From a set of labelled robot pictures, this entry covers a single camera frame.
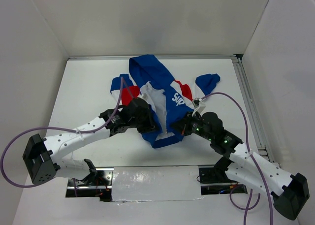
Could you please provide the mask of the blue white red jacket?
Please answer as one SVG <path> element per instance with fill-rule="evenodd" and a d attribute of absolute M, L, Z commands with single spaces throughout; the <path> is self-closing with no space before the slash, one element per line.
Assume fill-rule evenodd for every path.
<path fill-rule="evenodd" d="M 142 55 L 129 59 L 129 73 L 113 78 L 110 93 L 115 101 L 128 105 L 132 97 L 146 97 L 159 130 L 142 134 L 154 149 L 183 140 L 171 124 L 194 110 L 193 100 L 210 94 L 221 80 L 218 74 L 196 77 L 193 84 L 182 84 L 154 56 Z"/>

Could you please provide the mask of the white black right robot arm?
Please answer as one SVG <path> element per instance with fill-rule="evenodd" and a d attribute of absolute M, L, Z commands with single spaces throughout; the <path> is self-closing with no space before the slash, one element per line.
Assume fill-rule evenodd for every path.
<path fill-rule="evenodd" d="M 295 220 L 310 197 L 307 179 L 282 170 L 248 148 L 240 138 L 223 127 L 214 112 L 187 113 L 172 128 L 184 136 L 196 134 L 210 142 L 222 158 L 216 163 L 215 177 L 239 182 L 260 194 L 266 194 L 278 213 Z"/>

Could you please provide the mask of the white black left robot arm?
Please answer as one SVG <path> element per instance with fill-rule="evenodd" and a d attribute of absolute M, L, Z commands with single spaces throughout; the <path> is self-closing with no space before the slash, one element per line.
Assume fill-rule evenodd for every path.
<path fill-rule="evenodd" d="M 46 138 L 39 134 L 31 136 L 23 160 L 32 183 L 42 185 L 54 177 L 65 177 L 92 185 L 97 180 L 97 170 L 92 161 L 66 159 L 66 156 L 131 128 L 137 129 L 139 133 L 159 131 L 150 105 L 141 98 L 135 98 L 118 109 L 108 109 L 70 132 L 64 131 Z"/>

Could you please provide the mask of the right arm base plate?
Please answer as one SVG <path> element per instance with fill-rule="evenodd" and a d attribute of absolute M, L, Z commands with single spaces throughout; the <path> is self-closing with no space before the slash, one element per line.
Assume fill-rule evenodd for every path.
<path fill-rule="evenodd" d="M 200 167 L 196 179 L 200 183 L 202 195 L 247 193 L 245 186 L 228 179 L 223 172 L 214 167 Z"/>

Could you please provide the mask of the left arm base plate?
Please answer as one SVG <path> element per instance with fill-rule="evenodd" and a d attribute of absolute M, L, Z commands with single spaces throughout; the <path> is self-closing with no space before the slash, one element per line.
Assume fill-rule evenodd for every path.
<path fill-rule="evenodd" d="M 100 201 L 112 201 L 113 167 L 98 167 L 96 178 L 88 183 L 69 179 L 66 198 L 97 197 Z"/>

